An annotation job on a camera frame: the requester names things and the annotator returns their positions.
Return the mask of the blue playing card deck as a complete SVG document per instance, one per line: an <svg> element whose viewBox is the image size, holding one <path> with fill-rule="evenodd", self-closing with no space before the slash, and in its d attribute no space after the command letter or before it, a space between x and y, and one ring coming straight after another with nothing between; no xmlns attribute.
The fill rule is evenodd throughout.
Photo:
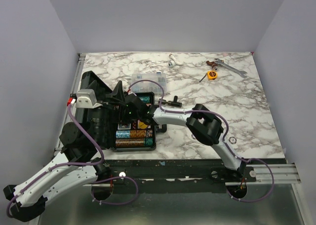
<svg viewBox="0 0 316 225"><path fill-rule="evenodd" d="M131 129L131 124L119 124L118 125L118 130L130 130Z"/></svg>

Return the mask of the yellow dealer button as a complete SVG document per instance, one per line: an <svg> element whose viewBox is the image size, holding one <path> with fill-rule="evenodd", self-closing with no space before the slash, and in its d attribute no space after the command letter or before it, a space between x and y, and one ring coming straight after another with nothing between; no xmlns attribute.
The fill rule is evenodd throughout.
<svg viewBox="0 0 316 225"><path fill-rule="evenodd" d="M148 128L148 125L141 122L141 121L138 121L138 129L147 129Z"/></svg>

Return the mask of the black poker set case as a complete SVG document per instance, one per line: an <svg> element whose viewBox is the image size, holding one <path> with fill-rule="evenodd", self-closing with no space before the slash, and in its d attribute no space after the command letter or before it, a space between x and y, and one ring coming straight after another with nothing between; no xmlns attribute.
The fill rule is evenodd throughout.
<svg viewBox="0 0 316 225"><path fill-rule="evenodd" d="M119 81L114 89L108 87L94 72L84 72L81 89L94 91L101 106L76 110L76 120L102 149L113 151L143 151L156 148L159 127L140 121L140 114L131 106L128 93Z"/></svg>

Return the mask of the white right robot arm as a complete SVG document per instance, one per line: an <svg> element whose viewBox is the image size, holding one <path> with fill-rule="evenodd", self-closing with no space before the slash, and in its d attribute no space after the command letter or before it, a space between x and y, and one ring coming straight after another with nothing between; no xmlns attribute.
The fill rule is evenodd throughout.
<svg viewBox="0 0 316 225"><path fill-rule="evenodd" d="M136 94L126 94L123 121L129 120L139 120L146 125L187 127L200 143L212 147L220 156L230 180L237 182L245 176L246 163L225 142L222 120L202 104L196 104L193 109L176 111L159 105L148 106Z"/></svg>

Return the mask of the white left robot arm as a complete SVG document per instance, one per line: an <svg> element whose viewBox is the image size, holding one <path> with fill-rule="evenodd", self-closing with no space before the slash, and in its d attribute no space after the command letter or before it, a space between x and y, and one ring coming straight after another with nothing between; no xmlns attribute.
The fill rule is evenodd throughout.
<svg viewBox="0 0 316 225"><path fill-rule="evenodd" d="M111 90L94 80L71 95L67 113L71 121L60 135L62 149L35 175L19 185L7 185L4 195L9 204L7 216L28 222L45 210L55 196L75 186L109 179L104 149L115 145L117 123L125 95L122 82Z"/></svg>

